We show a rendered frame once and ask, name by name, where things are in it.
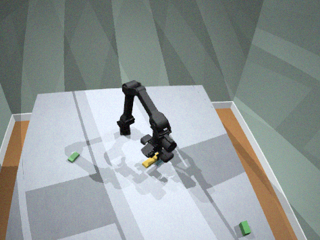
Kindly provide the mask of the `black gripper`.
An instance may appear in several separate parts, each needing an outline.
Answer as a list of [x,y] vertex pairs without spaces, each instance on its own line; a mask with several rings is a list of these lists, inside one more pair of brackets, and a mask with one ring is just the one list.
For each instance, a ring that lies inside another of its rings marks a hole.
[[165,149],[163,149],[163,147],[159,143],[154,142],[152,139],[152,136],[150,136],[149,134],[145,135],[140,139],[140,143],[143,146],[145,146],[146,143],[148,144],[149,141],[151,142],[152,145],[155,145],[157,148],[157,152],[158,152],[158,155],[156,155],[157,160],[161,159],[163,162],[167,163],[174,157],[174,154],[172,152],[168,153]]

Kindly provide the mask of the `green rectangular block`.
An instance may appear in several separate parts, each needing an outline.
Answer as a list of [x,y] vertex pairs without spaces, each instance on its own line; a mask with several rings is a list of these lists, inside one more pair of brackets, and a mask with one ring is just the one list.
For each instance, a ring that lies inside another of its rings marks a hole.
[[241,222],[239,224],[239,227],[240,227],[240,230],[242,231],[242,236],[249,235],[251,233],[247,220]]
[[80,156],[76,151],[68,158],[70,162],[74,162]]

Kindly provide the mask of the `yellow bar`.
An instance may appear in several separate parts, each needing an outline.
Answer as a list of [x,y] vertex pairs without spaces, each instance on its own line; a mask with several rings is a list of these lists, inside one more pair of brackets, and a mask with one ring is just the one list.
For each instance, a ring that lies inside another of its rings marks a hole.
[[[158,155],[158,153],[156,153],[155,155]],[[142,162],[142,166],[147,169],[148,167],[150,167],[152,164],[154,164],[155,162],[157,162],[157,156],[152,157],[152,158],[148,158],[147,160],[145,160],[144,162]]]

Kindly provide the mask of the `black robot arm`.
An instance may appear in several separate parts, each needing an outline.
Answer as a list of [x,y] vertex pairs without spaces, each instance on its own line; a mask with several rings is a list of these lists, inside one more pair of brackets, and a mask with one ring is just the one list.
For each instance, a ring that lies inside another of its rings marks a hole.
[[[169,121],[163,113],[157,110],[146,92],[146,88],[141,86],[140,82],[133,80],[122,84],[122,92],[125,94],[124,113],[119,121],[117,121],[117,125],[120,127],[120,135],[126,136],[131,134],[130,125],[133,124],[135,120],[132,116],[132,108],[134,96],[137,96],[149,116],[149,123],[153,130],[153,141],[159,143],[168,153],[173,152],[176,149],[177,144],[169,137],[169,134],[171,133]],[[165,128],[167,129],[164,131]],[[157,153],[157,148],[149,141],[140,151],[147,158],[152,158]]]

